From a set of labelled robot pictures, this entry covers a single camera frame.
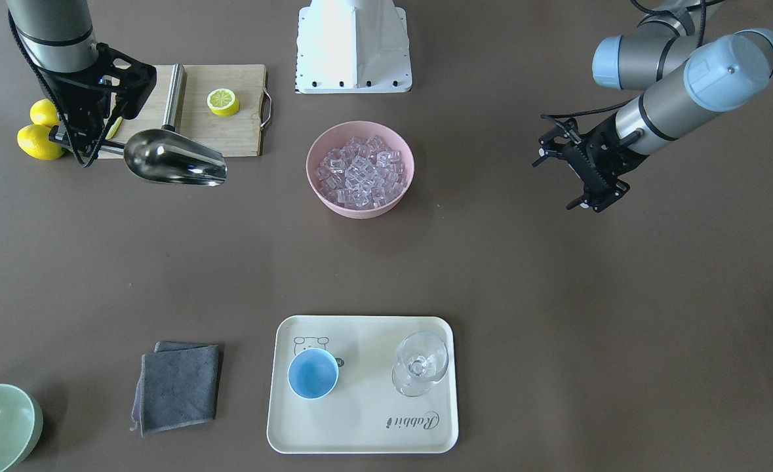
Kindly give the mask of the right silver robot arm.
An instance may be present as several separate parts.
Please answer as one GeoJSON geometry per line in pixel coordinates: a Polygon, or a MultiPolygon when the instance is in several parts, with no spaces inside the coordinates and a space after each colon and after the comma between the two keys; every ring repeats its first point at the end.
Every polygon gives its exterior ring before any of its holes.
{"type": "Polygon", "coordinates": [[[65,132],[60,146],[89,167],[119,117],[135,119],[155,66],[96,40],[86,1],[8,1],[9,27],[65,132]]]}

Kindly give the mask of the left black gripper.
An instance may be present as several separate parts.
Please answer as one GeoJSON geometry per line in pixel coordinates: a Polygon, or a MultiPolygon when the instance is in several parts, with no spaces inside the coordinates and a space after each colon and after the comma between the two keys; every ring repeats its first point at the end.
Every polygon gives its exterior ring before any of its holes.
{"type": "Polygon", "coordinates": [[[541,117],[552,122],[552,128],[539,138],[539,157],[532,167],[546,159],[562,159],[577,174],[583,182],[583,195],[566,204],[568,211],[589,207],[600,213],[625,196],[629,184],[619,177],[642,163],[641,153],[630,149],[641,140],[641,128],[620,137],[613,115],[589,132],[579,131],[575,117],[564,121],[559,115],[541,117]]]}

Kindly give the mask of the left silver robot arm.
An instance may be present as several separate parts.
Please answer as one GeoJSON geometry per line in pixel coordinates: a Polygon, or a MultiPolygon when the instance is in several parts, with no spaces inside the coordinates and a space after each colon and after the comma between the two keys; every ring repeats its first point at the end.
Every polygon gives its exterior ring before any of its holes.
{"type": "Polygon", "coordinates": [[[593,212],[629,191],[621,176],[648,156],[726,111],[746,104],[773,78],[773,31],[743,29],[704,42],[716,1],[665,1],[648,9],[631,35],[604,39],[592,60],[593,80],[606,89],[638,90],[637,98],[605,108],[590,131],[577,113],[548,115],[539,162],[566,162],[583,182],[568,208],[593,212]]]}

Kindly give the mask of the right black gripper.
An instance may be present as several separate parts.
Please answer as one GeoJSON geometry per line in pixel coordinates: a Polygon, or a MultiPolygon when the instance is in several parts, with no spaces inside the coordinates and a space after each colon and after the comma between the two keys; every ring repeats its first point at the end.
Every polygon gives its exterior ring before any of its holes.
{"type": "Polygon", "coordinates": [[[106,44],[95,46],[96,60],[91,66],[71,73],[37,69],[66,119],[66,125],[53,126],[51,143],[71,148],[83,168],[89,168],[104,147],[96,143],[106,120],[114,111],[123,119],[136,119],[157,83],[155,66],[139,62],[106,44]]]}

